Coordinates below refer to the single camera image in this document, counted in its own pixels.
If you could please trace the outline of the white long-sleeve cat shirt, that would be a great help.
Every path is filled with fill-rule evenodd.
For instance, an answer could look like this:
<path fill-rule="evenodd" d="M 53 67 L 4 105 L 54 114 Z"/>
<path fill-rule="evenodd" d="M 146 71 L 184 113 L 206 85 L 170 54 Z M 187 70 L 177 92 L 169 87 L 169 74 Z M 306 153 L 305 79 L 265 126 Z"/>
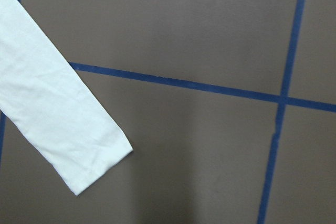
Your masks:
<path fill-rule="evenodd" d="M 1 0 L 1 111 L 79 195 L 132 152 L 18 0 Z"/>

